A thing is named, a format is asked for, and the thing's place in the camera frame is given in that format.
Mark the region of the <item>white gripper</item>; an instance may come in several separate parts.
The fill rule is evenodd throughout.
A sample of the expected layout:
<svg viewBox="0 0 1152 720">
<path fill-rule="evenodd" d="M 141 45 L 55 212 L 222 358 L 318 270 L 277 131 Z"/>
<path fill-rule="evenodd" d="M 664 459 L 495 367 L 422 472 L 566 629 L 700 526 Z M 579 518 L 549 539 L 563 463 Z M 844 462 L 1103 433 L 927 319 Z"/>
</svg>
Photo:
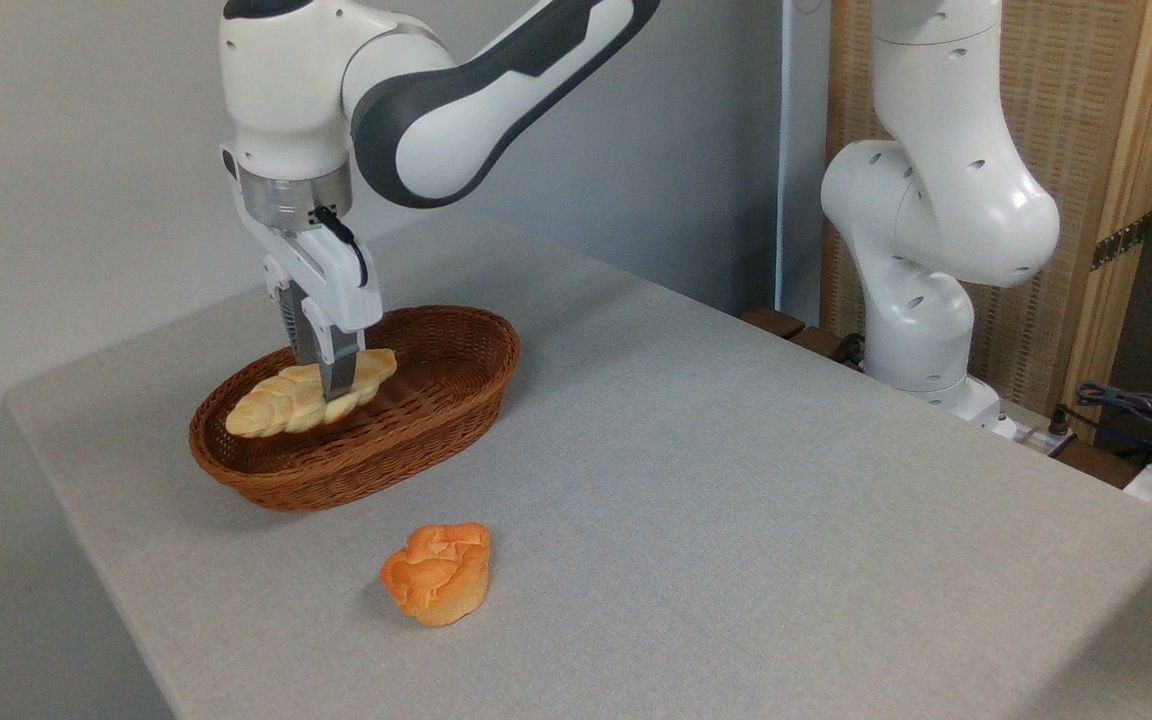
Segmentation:
<svg viewBox="0 0 1152 720">
<path fill-rule="evenodd" d="M 297 227 L 287 229 L 252 218 L 244 200 L 236 205 L 244 227 L 265 249 L 262 270 L 294 359 L 317 365 L 326 402 L 347 395 L 361 351 L 356 331 L 379 323 L 382 314 L 371 253 L 332 209 L 333 223 L 321 223 L 314 209 L 298 209 L 293 215 Z"/>
</svg>

